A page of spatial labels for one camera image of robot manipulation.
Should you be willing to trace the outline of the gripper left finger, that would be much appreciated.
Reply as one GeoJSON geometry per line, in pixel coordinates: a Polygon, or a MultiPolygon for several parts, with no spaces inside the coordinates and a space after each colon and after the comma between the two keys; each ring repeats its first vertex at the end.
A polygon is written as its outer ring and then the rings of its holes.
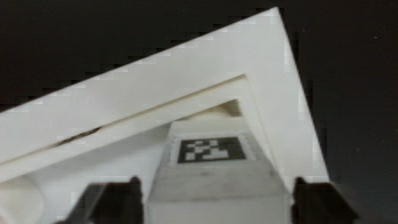
{"type": "Polygon", "coordinates": [[[143,183],[93,183],[84,191],[70,215],[56,224],[144,224],[143,183]]]}

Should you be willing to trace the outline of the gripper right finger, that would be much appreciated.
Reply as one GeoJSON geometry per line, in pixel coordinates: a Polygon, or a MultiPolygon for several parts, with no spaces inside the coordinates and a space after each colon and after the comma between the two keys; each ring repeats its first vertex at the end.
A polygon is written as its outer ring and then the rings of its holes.
{"type": "Polygon", "coordinates": [[[295,179],[294,224],[354,224],[359,215],[331,183],[310,183],[295,179]]]}

